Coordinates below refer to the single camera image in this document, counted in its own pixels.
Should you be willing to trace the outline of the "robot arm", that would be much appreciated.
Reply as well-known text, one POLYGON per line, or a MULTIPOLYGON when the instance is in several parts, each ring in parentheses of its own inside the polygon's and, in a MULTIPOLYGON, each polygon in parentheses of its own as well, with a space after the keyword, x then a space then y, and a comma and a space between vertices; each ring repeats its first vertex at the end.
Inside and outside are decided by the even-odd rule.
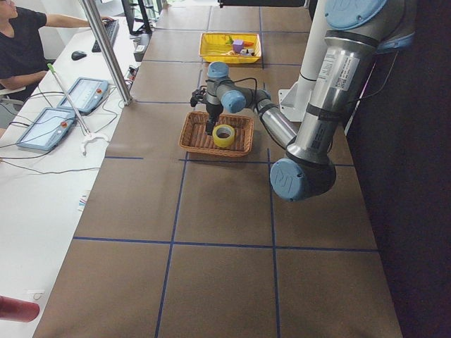
POLYGON ((299 201, 327 192, 335 183, 328 150, 339 122, 365 85, 378 54, 403 49, 414 38, 415 1, 312 1, 312 26, 298 81, 280 104, 262 89, 239 87, 225 63, 209 65, 203 103, 211 134, 219 115, 251 109, 285 150, 270 172, 274 192, 299 201))

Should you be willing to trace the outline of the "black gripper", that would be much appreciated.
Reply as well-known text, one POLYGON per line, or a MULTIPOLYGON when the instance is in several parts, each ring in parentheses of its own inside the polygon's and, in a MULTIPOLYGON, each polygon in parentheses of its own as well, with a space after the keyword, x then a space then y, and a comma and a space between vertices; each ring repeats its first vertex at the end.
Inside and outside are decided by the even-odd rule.
POLYGON ((222 104, 213 104, 211 102, 206 103, 206 111, 209 114, 209 119, 205 125, 205 133, 212 134, 214 127, 216 126, 216 122, 218 121, 218 117, 223 112, 222 104))

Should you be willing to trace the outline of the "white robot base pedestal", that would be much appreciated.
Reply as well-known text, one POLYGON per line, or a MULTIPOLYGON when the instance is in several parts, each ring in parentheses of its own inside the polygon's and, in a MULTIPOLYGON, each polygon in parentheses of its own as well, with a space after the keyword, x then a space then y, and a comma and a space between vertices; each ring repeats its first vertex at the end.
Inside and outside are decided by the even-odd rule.
POLYGON ((342 78, 352 77, 358 62, 344 51, 333 51, 326 46, 325 36, 330 29, 326 20, 326 6, 330 1, 318 1, 307 40, 298 80, 290 89, 279 91, 279 106, 285 117, 303 123, 310 98, 316 96, 315 85, 332 85, 342 78))

